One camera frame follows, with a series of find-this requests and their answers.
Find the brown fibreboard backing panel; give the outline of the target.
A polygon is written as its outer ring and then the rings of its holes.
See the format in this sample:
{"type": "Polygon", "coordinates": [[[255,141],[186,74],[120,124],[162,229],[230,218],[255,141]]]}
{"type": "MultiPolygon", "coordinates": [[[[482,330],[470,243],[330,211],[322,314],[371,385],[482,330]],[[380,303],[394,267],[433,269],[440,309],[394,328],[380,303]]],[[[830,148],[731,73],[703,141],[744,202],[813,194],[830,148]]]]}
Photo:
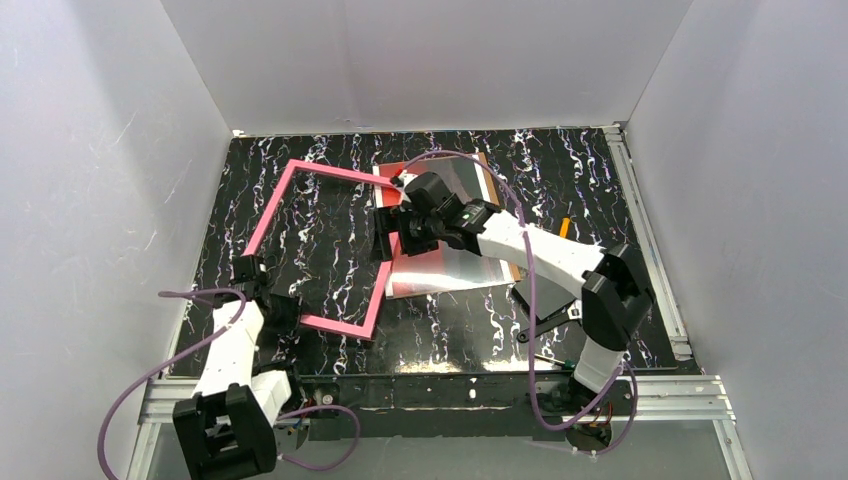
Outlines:
{"type": "MultiPolygon", "coordinates": [[[[479,171],[482,175],[483,182],[486,185],[486,199],[495,205],[498,205],[501,209],[504,208],[504,201],[501,195],[500,188],[497,185],[497,182],[494,179],[492,173],[487,169],[489,165],[486,155],[482,152],[474,153],[473,156],[483,164],[483,167],[479,168],[479,171]]],[[[511,282],[517,282],[522,279],[522,274],[518,266],[513,263],[509,263],[506,261],[501,261],[503,266],[503,271],[505,272],[504,278],[509,278],[511,282]]]]}

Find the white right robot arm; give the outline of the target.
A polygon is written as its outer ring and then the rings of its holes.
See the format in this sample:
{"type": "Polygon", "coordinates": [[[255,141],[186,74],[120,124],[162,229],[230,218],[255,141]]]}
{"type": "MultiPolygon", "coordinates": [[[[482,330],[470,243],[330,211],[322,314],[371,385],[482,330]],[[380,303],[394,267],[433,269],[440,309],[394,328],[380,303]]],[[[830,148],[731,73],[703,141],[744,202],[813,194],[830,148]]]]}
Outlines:
{"type": "Polygon", "coordinates": [[[483,199],[462,201],[434,172],[401,172],[390,178],[400,194],[395,206],[374,213],[372,256],[390,257],[389,236],[402,254],[416,256],[440,244],[524,268],[568,292],[581,304],[586,340],[573,381],[598,393],[617,374],[634,332],[656,296],[643,255],[632,244],[610,248],[559,237],[483,199]]]}

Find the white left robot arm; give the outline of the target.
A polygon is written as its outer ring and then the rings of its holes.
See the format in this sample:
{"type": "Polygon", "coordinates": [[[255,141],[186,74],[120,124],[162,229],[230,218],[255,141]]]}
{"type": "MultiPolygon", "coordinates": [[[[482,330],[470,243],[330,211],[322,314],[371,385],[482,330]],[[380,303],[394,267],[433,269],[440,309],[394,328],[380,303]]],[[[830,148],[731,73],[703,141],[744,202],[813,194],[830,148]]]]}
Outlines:
{"type": "Polygon", "coordinates": [[[282,367],[254,368],[256,349],[294,327],[298,298],[274,294],[262,257],[232,264],[230,291],[213,296],[212,341],[191,396],[172,412],[193,479],[246,479],[275,468],[274,423],[292,396],[282,367]]]}

